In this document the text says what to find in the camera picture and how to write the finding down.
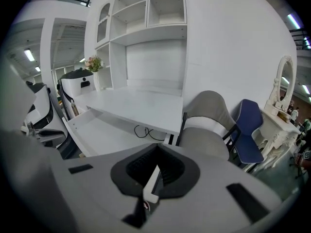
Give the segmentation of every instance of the chair seat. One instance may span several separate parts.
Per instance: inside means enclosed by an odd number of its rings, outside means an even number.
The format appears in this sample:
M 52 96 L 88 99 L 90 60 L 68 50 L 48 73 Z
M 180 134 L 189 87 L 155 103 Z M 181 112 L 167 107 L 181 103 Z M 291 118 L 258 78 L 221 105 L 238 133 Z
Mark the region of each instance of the chair seat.
M 229 151 L 224 140 L 218 134 L 210 130 L 186 128 L 182 133 L 179 146 L 188 150 L 195 150 L 208 155 L 217 156 L 226 161 L 229 159 Z
M 231 135 L 234 140 L 237 133 Z M 260 163 L 263 162 L 263 156 L 251 135 L 241 134 L 235 144 L 235 149 L 242 163 Z

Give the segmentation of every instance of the cable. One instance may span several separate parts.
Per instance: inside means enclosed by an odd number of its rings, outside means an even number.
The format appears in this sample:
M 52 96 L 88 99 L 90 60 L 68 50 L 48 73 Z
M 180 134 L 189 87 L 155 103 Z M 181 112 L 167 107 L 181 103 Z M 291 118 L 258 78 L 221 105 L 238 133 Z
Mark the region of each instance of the cable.
M 145 138 L 147 135 L 149 135 L 152 139 L 156 140 L 156 141 L 164 141 L 165 139 L 163 140 L 159 140 L 159 139 L 156 139 L 154 137 L 151 136 L 150 132 L 152 130 L 149 130 L 147 127 L 145 127 L 145 136 L 138 136 L 138 134 L 136 133 L 135 129 L 138 127 L 139 125 L 137 125 L 135 128 L 134 128 L 134 133 L 135 135 L 138 137 L 138 138 Z

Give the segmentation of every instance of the black armrest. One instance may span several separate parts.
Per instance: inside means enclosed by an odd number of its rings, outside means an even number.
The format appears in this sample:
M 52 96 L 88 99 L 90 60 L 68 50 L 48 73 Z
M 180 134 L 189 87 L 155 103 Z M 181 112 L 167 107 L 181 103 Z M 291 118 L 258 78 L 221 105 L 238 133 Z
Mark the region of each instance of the black armrest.
M 238 125 L 235 124 L 229 131 L 227 134 L 225 134 L 225 136 L 223 137 L 223 140 L 226 140 L 229 136 L 231 136 L 231 134 L 234 132 L 234 131 L 237 131 L 238 135 L 237 137 L 234 139 L 234 141 L 232 142 L 232 144 L 230 145 L 230 148 L 228 149 L 229 152 L 232 151 L 232 149 L 234 148 L 235 144 L 237 143 L 240 135 L 241 135 L 241 130 L 239 129 Z
M 182 132 L 184 131 L 186 120 L 187 120 L 187 112 L 185 112 L 183 115 L 183 122 L 181 124 L 181 128 L 180 128 L 179 136 L 177 138 L 176 146 L 179 146 L 179 143 L 181 140 L 181 135 L 182 135 Z

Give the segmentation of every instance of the person in white shirt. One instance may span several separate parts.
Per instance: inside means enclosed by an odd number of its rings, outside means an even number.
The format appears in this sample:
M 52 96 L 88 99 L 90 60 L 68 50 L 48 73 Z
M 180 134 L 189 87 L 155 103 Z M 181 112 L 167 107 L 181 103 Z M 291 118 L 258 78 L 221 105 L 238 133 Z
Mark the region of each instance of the person in white shirt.
M 296 118 L 298 117 L 299 115 L 299 107 L 297 107 L 295 110 L 293 110 L 292 112 L 292 115 L 291 115 L 291 118 L 290 118 L 290 121 L 292 124 L 295 124 L 295 121 L 296 121 Z

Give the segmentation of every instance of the white vase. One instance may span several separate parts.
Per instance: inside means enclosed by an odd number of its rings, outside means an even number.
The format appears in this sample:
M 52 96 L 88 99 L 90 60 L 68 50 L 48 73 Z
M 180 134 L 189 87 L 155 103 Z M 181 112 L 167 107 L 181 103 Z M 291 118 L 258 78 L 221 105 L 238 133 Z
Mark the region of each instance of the white vase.
M 95 85 L 95 89 L 96 91 L 101 91 L 103 90 L 103 86 L 101 84 L 101 79 L 99 77 L 99 72 L 92 72 L 93 73 L 93 78 L 94 78 L 94 85 Z

